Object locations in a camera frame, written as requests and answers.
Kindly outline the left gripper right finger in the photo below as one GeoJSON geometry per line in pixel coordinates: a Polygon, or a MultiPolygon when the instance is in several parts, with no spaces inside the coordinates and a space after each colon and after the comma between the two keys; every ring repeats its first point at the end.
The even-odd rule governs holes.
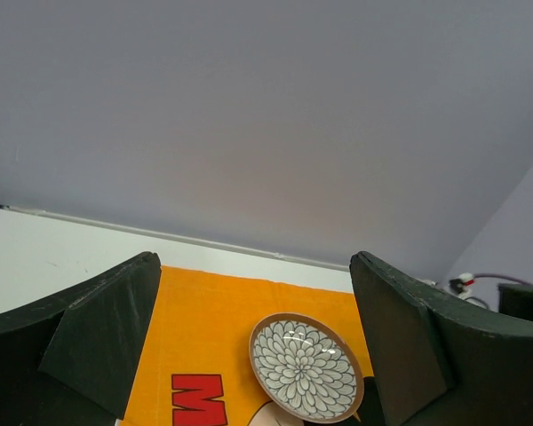
{"type": "Polygon", "coordinates": [[[362,251],[350,274],[388,425],[533,425],[533,321],[362,251]]]}

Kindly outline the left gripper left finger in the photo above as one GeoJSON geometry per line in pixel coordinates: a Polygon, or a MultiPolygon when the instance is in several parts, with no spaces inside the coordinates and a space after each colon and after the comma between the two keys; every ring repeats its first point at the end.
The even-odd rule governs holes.
{"type": "Polygon", "coordinates": [[[0,425],[122,420],[160,278],[159,256],[143,252],[0,313],[0,425]]]}

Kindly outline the orange cartoon mouse placemat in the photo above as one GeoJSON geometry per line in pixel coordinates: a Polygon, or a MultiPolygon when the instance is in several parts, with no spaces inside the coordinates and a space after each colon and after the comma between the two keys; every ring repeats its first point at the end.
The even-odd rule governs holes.
{"type": "Polygon", "coordinates": [[[123,425],[300,425],[260,388],[255,325],[295,312],[329,326],[372,374],[354,296],[164,267],[123,425]]]}

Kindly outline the floral patterned plate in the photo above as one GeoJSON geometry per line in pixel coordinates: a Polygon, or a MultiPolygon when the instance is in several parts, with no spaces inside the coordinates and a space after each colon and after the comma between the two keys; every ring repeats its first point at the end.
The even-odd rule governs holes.
{"type": "Polygon", "coordinates": [[[265,317],[251,332],[249,356],[262,390],[303,421],[342,422],[362,404],[363,374],[353,351],[316,319],[293,312],[265,317]]]}

